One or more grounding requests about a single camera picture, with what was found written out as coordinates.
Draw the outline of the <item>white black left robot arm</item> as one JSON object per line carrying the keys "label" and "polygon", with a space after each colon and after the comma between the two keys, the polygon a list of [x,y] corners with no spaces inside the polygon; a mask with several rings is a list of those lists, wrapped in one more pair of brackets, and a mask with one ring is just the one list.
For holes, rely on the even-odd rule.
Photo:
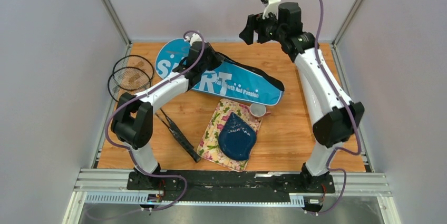
{"label": "white black left robot arm", "polygon": [[110,130],[120,143],[110,144],[128,151],[134,168],[141,173],[141,183],[156,189],[163,175],[149,141],[153,134],[153,115],[178,95],[191,90],[205,71],[212,71],[224,61],[224,56],[207,42],[194,42],[188,55],[162,81],[139,94],[123,93],[116,110],[108,119]]}

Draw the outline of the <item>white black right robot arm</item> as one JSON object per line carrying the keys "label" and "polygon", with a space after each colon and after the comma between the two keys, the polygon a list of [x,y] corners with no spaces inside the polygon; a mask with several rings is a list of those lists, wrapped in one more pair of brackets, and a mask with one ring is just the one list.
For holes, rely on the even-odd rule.
{"label": "white black right robot arm", "polygon": [[301,16],[298,3],[279,3],[273,11],[267,7],[262,13],[248,15],[239,37],[248,45],[278,42],[298,69],[316,140],[302,166],[300,184],[313,192],[328,178],[332,158],[357,131],[365,108],[338,84],[316,38],[303,31]]}

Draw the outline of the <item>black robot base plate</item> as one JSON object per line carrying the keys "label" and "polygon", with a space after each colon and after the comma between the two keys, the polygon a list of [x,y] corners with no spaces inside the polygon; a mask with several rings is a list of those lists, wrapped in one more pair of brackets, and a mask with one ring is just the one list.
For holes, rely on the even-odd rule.
{"label": "black robot base plate", "polygon": [[299,173],[166,170],[162,179],[150,179],[134,170],[129,173],[128,190],[160,191],[164,200],[204,202],[289,202],[291,193],[335,193],[332,176],[319,184],[305,185]]}

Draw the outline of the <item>blue sport racket bag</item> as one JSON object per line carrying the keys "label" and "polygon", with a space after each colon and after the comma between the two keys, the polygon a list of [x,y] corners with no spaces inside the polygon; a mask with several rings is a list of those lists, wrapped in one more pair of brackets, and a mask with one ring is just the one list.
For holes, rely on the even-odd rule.
{"label": "blue sport racket bag", "polygon": [[[189,48],[190,43],[181,38],[165,44],[156,58],[156,73],[161,78],[166,78],[188,55]],[[268,106],[279,103],[285,91],[282,81],[227,56],[219,67],[204,72],[201,80],[192,89],[223,98]]]}

